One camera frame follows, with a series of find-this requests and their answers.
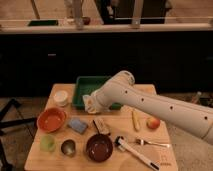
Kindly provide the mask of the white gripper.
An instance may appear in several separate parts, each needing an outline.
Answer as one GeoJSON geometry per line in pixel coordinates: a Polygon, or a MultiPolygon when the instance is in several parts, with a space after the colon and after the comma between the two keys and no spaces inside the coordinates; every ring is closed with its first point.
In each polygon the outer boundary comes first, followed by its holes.
{"type": "Polygon", "coordinates": [[[100,112],[101,112],[101,105],[100,105],[100,103],[99,103],[98,100],[97,100],[96,92],[93,92],[90,96],[91,96],[91,97],[93,98],[93,100],[94,100],[97,113],[100,113],[100,112]]]}

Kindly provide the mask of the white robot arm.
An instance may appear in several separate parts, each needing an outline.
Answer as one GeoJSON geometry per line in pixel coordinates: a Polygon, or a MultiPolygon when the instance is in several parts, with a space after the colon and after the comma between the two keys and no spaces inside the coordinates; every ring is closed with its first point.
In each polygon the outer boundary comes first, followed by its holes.
{"type": "Polygon", "coordinates": [[[157,94],[150,94],[133,87],[134,76],[120,71],[89,95],[86,110],[99,113],[113,103],[127,105],[163,121],[213,145],[213,109],[157,94]]]}

